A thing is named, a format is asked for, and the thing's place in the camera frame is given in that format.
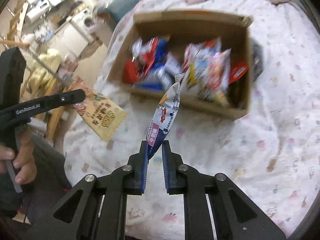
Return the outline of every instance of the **washing machine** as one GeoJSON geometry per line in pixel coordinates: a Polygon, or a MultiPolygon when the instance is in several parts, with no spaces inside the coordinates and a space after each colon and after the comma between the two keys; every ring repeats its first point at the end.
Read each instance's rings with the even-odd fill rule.
{"type": "Polygon", "coordinates": [[[81,34],[85,36],[89,43],[94,41],[94,38],[88,32],[89,28],[94,25],[92,13],[89,8],[85,8],[77,15],[73,16],[71,23],[74,27],[81,31],[81,34]]]}

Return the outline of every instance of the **appliance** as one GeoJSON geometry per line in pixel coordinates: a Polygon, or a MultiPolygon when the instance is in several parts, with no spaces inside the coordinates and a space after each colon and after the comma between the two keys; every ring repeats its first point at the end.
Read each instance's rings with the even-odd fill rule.
{"type": "Polygon", "coordinates": [[[26,14],[25,22],[31,24],[35,22],[41,15],[50,10],[50,3],[48,0],[39,2],[35,8],[26,14]]]}
{"type": "Polygon", "coordinates": [[[94,41],[94,38],[90,35],[89,28],[94,25],[94,21],[92,19],[92,13],[89,10],[89,8],[85,8],[81,12],[79,12],[77,15],[73,16],[71,20],[71,24],[78,29],[82,35],[85,36],[85,39],[92,43],[94,41]]]}

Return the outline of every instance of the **brown paper snack bag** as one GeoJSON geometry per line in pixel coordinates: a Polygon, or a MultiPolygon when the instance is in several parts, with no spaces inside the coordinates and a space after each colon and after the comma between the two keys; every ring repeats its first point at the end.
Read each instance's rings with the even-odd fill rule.
{"type": "Polygon", "coordinates": [[[77,77],[68,91],[82,89],[86,95],[83,102],[73,105],[82,119],[108,142],[119,125],[127,117],[127,112],[96,90],[89,88],[77,77]]]}

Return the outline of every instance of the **metal screw head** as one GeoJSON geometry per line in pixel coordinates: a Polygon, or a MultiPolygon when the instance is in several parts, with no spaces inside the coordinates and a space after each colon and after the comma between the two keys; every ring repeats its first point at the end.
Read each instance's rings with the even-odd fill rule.
{"type": "Polygon", "coordinates": [[[227,177],[223,173],[217,174],[217,180],[224,181],[227,177]]]}
{"type": "Polygon", "coordinates": [[[94,180],[94,176],[92,174],[89,174],[89,175],[85,176],[84,179],[85,179],[85,181],[90,182],[90,181],[94,180]]]}
{"type": "Polygon", "coordinates": [[[179,170],[181,171],[186,171],[188,168],[189,168],[188,165],[185,165],[185,164],[179,165],[179,170]]]}
{"type": "Polygon", "coordinates": [[[132,170],[132,166],[129,164],[123,165],[122,166],[122,170],[124,171],[131,171],[132,170]]]}

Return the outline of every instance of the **teal cushion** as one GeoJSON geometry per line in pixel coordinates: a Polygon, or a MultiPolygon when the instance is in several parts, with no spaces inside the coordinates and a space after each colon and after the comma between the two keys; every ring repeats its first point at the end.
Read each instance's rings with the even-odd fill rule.
{"type": "Polygon", "coordinates": [[[113,21],[117,24],[121,18],[131,11],[140,0],[114,0],[107,8],[98,8],[97,13],[108,12],[113,21]]]}

